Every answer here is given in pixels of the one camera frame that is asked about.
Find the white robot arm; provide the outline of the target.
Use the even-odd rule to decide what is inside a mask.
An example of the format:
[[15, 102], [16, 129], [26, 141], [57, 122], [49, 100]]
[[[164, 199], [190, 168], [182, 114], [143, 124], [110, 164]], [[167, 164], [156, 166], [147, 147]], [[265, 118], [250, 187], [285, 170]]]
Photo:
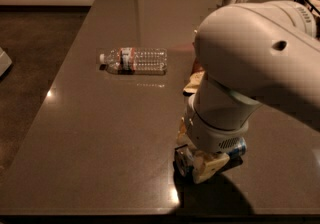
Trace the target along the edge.
[[320, 46], [311, 12], [292, 1], [238, 3], [211, 13], [194, 39], [204, 74], [177, 137], [181, 176], [199, 184], [246, 150], [248, 119], [268, 105], [320, 125]]

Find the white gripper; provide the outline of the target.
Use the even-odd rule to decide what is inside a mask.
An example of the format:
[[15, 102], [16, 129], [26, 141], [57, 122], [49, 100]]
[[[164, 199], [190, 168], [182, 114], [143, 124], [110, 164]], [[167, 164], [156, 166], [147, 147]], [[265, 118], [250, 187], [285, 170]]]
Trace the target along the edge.
[[236, 147], [249, 125], [245, 122], [240, 129], [231, 131], [214, 128], [201, 119], [195, 110], [194, 102], [195, 96], [192, 95], [187, 101], [184, 118], [180, 120], [176, 142], [178, 146], [182, 146], [187, 144], [190, 138], [199, 149], [194, 155], [192, 176], [193, 182], [200, 184], [210, 179], [229, 162], [230, 157], [226, 153]]

